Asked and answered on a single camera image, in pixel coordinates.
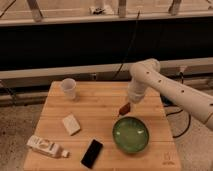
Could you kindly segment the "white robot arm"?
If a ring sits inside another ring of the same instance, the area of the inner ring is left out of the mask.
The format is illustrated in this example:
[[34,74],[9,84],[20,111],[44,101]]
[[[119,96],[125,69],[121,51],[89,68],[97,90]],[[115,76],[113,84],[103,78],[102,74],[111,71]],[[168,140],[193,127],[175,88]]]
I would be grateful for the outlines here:
[[127,88],[128,100],[139,103],[151,87],[213,131],[213,96],[169,79],[159,71],[160,62],[156,59],[134,63],[129,70],[132,79]]

